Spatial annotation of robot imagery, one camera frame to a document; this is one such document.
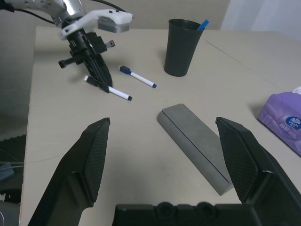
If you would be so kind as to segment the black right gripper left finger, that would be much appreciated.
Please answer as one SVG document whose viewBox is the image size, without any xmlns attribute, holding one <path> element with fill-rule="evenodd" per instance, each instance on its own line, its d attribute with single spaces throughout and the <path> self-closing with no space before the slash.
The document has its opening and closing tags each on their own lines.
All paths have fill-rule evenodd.
<svg viewBox="0 0 301 226">
<path fill-rule="evenodd" d="M 60 160 L 29 222 L 31 226 L 77 226 L 92 208 L 102 180 L 110 119 L 90 124 Z"/>
</svg>

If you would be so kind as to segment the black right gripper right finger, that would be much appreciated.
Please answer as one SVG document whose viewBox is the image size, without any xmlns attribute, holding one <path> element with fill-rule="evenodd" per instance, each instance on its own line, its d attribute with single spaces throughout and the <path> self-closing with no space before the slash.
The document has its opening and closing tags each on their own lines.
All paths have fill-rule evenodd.
<svg viewBox="0 0 301 226">
<path fill-rule="evenodd" d="M 301 194 L 250 130 L 226 118 L 215 121 L 226 168 L 239 200 L 257 226 L 299 226 Z"/>
</svg>

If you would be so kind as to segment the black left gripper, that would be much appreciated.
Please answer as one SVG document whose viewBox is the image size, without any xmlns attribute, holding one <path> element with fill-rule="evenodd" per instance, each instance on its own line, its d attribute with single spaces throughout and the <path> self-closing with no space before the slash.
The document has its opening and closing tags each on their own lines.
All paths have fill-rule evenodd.
<svg viewBox="0 0 301 226">
<path fill-rule="evenodd" d="M 84 80 L 109 93 L 109 87 L 112 87 L 112 78 L 101 54 L 114 47 L 115 42 L 111 40 L 104 43 L 102 38 L 95 32 L 86 33 L 83 29 L 69 35 L 67 40 L 71 49 L 71 58 L 59 61 L 60 67 L 65 68 L 72 63 L 77 65 L 84 63 L 89 71 L 89 75 Z M 96 72 L 91 66 L 92 63 L 96 65 Z"/>
</svg>

